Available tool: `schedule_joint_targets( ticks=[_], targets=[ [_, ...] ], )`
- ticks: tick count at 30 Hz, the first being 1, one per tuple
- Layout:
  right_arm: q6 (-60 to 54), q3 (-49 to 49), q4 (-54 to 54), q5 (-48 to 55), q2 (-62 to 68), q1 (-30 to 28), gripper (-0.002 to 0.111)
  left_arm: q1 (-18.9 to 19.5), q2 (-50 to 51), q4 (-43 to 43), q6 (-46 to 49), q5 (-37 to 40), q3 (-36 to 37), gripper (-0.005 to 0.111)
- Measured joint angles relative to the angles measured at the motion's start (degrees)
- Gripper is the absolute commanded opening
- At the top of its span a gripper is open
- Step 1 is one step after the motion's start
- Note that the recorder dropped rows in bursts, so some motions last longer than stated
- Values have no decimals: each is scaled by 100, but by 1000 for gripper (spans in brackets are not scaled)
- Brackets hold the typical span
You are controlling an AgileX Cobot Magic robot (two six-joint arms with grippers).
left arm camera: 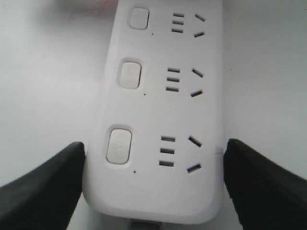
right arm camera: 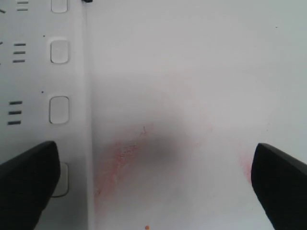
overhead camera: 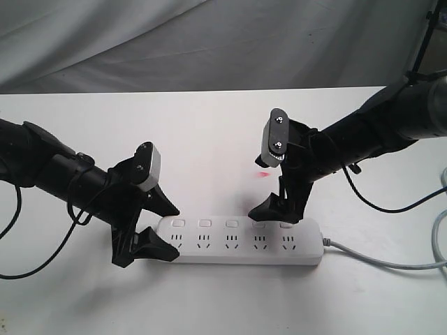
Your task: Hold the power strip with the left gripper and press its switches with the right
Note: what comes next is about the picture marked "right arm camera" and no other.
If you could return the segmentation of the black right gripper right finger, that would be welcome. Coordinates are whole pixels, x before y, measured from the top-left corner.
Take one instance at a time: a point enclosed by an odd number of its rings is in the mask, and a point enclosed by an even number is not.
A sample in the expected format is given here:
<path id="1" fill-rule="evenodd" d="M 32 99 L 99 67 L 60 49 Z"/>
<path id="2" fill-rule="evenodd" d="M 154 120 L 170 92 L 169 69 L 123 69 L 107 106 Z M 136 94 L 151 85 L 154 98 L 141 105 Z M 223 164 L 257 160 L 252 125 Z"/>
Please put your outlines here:
<path id="1" fill-rule="evenodd" d="M 277 149 L 259 143 L 251 166 L 251 183 L 276 230 L 307 228 L 307 166 Z"/>

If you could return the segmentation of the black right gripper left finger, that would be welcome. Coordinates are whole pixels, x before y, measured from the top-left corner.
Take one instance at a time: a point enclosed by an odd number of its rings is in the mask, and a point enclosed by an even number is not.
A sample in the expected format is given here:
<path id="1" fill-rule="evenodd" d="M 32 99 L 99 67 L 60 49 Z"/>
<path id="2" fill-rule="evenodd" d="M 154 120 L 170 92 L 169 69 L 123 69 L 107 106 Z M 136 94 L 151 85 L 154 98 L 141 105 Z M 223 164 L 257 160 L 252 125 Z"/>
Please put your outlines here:
<path id="1" fill-rule="evenodd" d="M 0 228 L 33 230 L 60 178 L 54 141 L 43 142 L 0 166 Z"/>

